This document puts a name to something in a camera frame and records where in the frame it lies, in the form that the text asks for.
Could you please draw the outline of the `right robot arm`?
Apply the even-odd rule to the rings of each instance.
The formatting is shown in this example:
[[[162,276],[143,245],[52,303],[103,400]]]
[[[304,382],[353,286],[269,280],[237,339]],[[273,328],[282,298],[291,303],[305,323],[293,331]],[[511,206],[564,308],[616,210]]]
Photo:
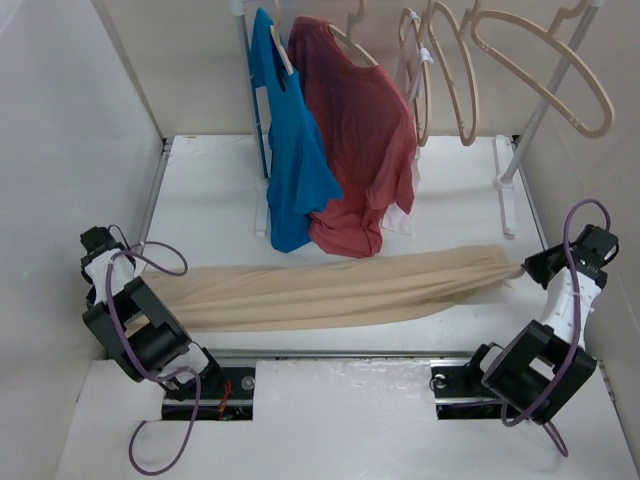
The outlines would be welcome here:
[[[604,267],[617,253],[619,240],[588,224],[569,246],[570,258],[559,244],[523,262],[524,271],[547,292],[541,318],[506,347],[481,345],[462,369],[468,390],[490,390],[521,413],[542,396],[527,415],[538,425],[548,424],[595,371],[597,361],[585,351],[584,327],[607,283]]]

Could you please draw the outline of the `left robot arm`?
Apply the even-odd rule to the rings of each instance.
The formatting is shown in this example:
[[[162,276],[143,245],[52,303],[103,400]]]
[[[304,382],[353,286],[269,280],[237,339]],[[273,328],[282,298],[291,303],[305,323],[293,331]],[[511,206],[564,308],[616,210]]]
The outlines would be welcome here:
[[[82,233],[80,242],[86,251],[81,274],[90,285],[82,320],[126,375],[156,383],[178,401],[210,397],[229,386],[219,363],[142,277],[147,266],[186,275],[183,255],[180,270],[166,269],[144,255],[143,243],[119,241],[103,226]]]

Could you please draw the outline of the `beige trousers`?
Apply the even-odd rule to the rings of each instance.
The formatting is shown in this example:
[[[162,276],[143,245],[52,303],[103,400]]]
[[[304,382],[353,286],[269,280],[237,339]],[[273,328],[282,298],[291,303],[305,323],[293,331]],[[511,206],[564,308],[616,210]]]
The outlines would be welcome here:
[[[499,245],[301,267],[200,267],[144,281],[189,331],[266,332],[415,320],[519,278]]]

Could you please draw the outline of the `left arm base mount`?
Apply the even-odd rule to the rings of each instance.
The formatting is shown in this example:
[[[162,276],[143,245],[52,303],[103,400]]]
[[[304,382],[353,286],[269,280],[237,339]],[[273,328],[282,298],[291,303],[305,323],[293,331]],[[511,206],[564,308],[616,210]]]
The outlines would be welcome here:
[[[202,381],[198,421],[251,421],[253,419],[256,365],[227,364],[218,386]],[[161,406],[165,421],[187,421],[196,402],[195,385],[187,393],[166,393]]]

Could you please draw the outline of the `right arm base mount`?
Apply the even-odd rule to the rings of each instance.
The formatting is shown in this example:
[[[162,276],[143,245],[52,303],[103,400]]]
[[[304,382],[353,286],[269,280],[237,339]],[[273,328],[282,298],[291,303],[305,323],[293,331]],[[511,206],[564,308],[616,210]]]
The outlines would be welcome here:
[[[521,414],[482,383],[483,375],[503,350],[492,342],[482,344],[470,357],[431,361],[429,388],[435,396],[438,420],[500,420],[503,404],[508,420]]]

